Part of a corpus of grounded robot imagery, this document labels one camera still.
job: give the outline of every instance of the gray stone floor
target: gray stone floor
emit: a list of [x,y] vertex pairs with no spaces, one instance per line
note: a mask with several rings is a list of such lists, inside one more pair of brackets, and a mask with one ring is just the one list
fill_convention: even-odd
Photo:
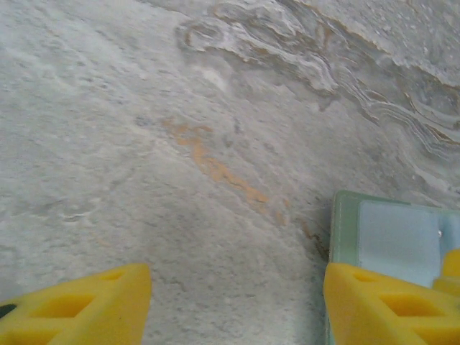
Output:
[[144,344],[322,344],[334,193],[460,206],[459,17],[0,0],[0,297],[147,262]]

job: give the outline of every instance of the rectangular hole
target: rectangular hole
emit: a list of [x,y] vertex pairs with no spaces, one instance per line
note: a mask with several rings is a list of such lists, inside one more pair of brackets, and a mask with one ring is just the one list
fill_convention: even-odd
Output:
[[13,331],[5,345],[46,345],[58,334],[55,331]]
[[74,318],[91,301],[92,295],[65,295],[44,303],[30,314],[33,318]]
[[414,331],[427,345],[460,344],[460,328],[423,328]]
[[398,316],[443,316],[430,301],[408,293],[381,295],[380,300]]
[[112,273],[108,273],[107,275],[103,275],[101,277],[102,280],[117,280],[119,279],[122,275],[124,274],[124,272],[112,272]]

